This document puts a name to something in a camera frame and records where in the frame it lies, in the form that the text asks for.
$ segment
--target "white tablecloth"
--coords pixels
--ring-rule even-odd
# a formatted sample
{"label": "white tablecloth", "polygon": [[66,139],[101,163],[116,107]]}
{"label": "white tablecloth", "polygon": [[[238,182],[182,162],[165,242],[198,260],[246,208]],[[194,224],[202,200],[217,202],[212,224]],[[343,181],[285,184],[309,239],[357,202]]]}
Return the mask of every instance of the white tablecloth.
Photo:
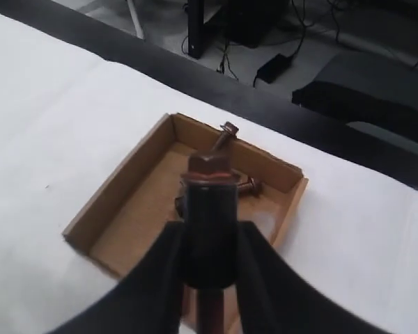
{"label": "white tablecloth", "polygon": [[240,138],[300,166],[310,181],[284,259],[356,315],[418,333],[417,191],[2,16],[0,333],[48,331],[114,286],[61,231],[177,112],[215,127],[230,120]]}

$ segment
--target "rusty bolt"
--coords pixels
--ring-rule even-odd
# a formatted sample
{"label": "rusty bolt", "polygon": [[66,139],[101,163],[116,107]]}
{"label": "rusty bolt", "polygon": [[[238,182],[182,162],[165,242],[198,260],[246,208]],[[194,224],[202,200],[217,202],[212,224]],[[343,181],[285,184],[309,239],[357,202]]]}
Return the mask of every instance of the rusty bolt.
{"label": "rusty bolt", "polygon": [[246,182],[237,185],[237,190],[239,195],[251,194],[257,196],[262,190],[262,182],[253,177],[248,177]]}
{"label": "rusty bolt", "polygon": [[226,122],[223,125],[220,125],[223,129],[219,135],[217,141],[212,146],[212,151],[217,151],[222,149],[232,138],[235,138],[235,135],[238,132],[238,128],[231,122]]}

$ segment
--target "floor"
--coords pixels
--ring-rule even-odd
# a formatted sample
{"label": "floor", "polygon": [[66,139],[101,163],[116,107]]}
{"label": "floor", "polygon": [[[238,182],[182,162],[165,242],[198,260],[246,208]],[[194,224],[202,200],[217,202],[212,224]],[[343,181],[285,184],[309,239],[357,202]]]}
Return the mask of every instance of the floor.
{"label": "floor", "polygon": [[[55,0],[73,9],[81,8],[93,0]],[[186,56],[182,43],[187,36],[187,14],[183,10],[186,0],[136,0],[136,8],[144,30],[145,39],[176,54]],[[209,18],[220,6],[220,0],[206,0],[205,16]],[[99,0],[100,5],[87,15],[94,17],[118,29],[135,34],[130,13],[125,0]],[[301,0],[295,1],[300,7]],[[327,13],[330,5],[323,0],[307,0],[307,21]],[[348,46],[382,54],[396,61],[412,65],[418,59],[418,22],[377,10],[351,10],[336,16],[341,27],[340,41]],[[298,24],[292,8],[283,18],[286,22]],[[308,84],[339,52],[346,48],[335,43],[336,26],[330,15],[326,15],[321,24],[310,30],[293,65],[274,83],[258,81],[257,89],[267,90],[290,99],[291,93]],[[239,81],[252,85],[257,69],[278,53],[293,53],[299,40],[293,39],[294,33],[271,31],[263,46],[257,49],[232,45],[229,48],[229,60],[232,71]],[[198,63],[213,70],[218,68],[222,59],[223,38],[215,40]]]}

